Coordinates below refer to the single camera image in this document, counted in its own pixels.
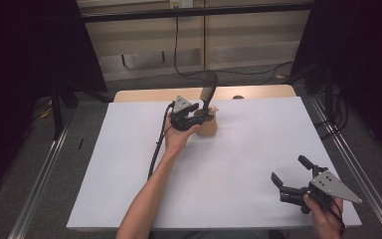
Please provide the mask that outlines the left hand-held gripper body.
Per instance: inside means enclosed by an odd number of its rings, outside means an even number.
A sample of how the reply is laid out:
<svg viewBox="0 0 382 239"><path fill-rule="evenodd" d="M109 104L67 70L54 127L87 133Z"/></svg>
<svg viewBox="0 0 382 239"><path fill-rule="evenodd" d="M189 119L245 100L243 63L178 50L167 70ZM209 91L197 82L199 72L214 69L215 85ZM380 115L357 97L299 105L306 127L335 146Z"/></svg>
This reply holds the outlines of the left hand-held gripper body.
<svg viewBox="0 0 382 239"><path fill-rule="evenodd" d="M177 96L174 101L172 113L170 115L170 122L172 126L180 131L186 131L191 126L199 124L197 119L189 117L188 108L192 104L181 96Z"/></svg>

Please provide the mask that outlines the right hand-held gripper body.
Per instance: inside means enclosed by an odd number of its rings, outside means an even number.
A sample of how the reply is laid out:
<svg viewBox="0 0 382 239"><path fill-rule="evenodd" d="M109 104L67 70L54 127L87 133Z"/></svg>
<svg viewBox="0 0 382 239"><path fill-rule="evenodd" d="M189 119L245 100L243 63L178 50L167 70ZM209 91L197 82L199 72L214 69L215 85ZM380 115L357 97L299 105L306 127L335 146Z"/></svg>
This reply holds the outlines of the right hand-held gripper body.
<svg viewBox="0 0 382 239"><path fill-rule="evenodd" d="M312 179L306 187L293 188L284 186L279 180L280 201L298 205L303 214L308 214L310 209L303 200L309 194L323 208L329 209L335 197L355 203L363 200L356 195L343 181L334 175L327 167L318 165L308 166L312 171Z"/></svg>

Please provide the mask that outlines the tan holder with bear figure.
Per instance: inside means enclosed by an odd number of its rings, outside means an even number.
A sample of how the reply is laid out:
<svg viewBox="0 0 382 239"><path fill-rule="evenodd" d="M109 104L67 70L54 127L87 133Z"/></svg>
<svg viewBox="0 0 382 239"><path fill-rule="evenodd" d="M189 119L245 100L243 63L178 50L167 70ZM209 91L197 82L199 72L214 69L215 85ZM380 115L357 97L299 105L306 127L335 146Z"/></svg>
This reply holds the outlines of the tan holder with bear figure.
<svg viewBox="0 0 382 239"><path fill-rule="evenodd" d="M216 120L216 113L219 109L215 106L209 106L207 115L204 118L202 125L197 130L198 135L212 136L216 133L218 125Z"/></svg>

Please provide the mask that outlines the person's left hand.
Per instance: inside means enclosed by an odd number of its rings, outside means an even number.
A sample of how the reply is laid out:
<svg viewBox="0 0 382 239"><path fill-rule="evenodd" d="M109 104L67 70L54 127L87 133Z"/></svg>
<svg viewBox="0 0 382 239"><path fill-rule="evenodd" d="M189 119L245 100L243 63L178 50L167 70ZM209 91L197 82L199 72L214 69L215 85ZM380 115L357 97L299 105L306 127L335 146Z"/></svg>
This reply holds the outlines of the person's left hand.
<svg viewBox="0 0 382 239"><path fill-rule="evenodd" d="M170 114L167 115L164 124L165 153L178 156L185 148L188 138L200 128L199 124L191 126L186 131L175 129L170 122Z"/></svg>

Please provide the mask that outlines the person's right hand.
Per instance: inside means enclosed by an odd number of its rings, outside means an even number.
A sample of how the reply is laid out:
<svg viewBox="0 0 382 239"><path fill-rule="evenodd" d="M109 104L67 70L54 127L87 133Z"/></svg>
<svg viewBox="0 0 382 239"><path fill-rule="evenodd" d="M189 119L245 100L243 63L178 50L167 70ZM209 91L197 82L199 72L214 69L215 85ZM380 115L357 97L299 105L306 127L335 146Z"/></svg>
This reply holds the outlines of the person's right hand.
<svg viewBox="0 0 382 239"><path fill-rule="evenodd" d="M329 211L322 209L307 194L303 197L311 211L312 227L316 239L341 239L340 222Z"/></svg>

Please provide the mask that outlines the white table mat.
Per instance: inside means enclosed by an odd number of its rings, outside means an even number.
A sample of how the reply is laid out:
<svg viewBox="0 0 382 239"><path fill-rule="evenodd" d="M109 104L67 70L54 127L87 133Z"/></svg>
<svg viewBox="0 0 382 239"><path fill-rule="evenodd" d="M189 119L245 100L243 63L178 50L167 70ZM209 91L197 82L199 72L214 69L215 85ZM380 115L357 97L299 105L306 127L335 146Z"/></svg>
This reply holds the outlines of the white table mat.
<svg viewBox="0 0 382 239"><path fill-rule="evenodd" d="M217 100L218 129L192 135L175 162L157 230L268 229L310 225L282 203L271 181L301 188L311 179L299 162L333 166L298 97ZM115 229L146 182L165 102L109 105L68 228Z"/></svg>

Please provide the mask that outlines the black metal stand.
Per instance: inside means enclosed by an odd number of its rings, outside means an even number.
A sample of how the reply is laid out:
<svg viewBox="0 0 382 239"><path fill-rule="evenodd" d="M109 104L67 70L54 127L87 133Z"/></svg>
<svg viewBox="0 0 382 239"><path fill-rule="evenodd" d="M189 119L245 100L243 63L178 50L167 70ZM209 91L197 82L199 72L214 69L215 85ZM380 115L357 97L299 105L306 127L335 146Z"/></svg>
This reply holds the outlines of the black metal stand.
<svg viewBox="0 0 382 239"><path fill-rule="evenodd" d="M294 85L304 80L304 89L308 95L321 94L323 96L324 119L316 122L315 127L324 125L327 133L321 139L338 136L348 123L348 105L342 90L334 83L331 68L321 62L314 62L291 73L286 85Z"/></svg>
<svg viewBox="0 0 382 239"><path fill-rule="evenodd" d="M61 110L61 102L63 102L68 109L75 109L79 105L76 92L84 93L102 103L111 103L113 101L113 98L105 96L98 91L94 91L91 88L76 83L72 80L53 81L51 100L55 126L54 139L59 138L65 128Z"/></svg>

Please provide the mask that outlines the black curtain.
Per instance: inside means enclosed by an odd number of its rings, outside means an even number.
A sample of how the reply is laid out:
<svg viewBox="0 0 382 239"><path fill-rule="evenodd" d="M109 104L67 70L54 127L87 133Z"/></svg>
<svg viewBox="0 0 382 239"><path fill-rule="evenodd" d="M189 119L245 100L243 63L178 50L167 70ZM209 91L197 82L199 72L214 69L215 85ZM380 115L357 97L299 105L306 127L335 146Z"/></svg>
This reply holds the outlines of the black curtain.
<svg viewBox="0 0 382 239"><path fill-rule="evenodd" d="M106 85L78 0L0 0L0 174L31 123L36 100Z"/></svg>
<svg viewBox="0 0 382 239"><path fill-rule="evenodd" d="M382 140L382 0L311 0L290 74L319 89L327 75Z"/></svg>

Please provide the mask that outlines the aluminium floor rail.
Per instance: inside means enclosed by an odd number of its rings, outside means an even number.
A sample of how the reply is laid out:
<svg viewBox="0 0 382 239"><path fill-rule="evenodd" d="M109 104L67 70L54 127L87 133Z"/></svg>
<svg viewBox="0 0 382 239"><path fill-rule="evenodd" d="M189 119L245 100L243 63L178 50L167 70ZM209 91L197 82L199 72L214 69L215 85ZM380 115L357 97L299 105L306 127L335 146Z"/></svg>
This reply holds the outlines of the aluminium floor rail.
<svg viewBox="0 0 382 239"><path fill-rule="evenodd" d="M45 191L53 167L58 159L61 149L67 137L71 124L69 122L62 128L62 131L53 141L52 146L47 154L41 171L31 189L24 206L19 213L16 222L8 236L8 239L25 239L29 230L30 224L34 218L36 210L40 204L41 198Z"/></svg>
<svg viewBox="0 0 382 239"><path fill-rule="evenodd" d="M349 111L347 126L338 128L326 120L325 106L318 98L306 104L342 180L360 195L354 206L361 225L349 228L345 239L382 239L382 142L371 135L359 114Z"/></svg>

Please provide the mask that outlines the white wall outlet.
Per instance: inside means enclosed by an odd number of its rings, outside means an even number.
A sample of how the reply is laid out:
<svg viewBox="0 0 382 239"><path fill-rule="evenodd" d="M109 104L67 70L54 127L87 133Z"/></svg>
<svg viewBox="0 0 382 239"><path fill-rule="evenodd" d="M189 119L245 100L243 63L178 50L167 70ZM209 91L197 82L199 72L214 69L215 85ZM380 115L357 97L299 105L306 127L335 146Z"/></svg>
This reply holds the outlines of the white wall outlet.
<svg viewBox="0 0 382 239"><path fill-rule="evenodd" d="M193 8L193 0L169 0L171 9Z"/></svg>

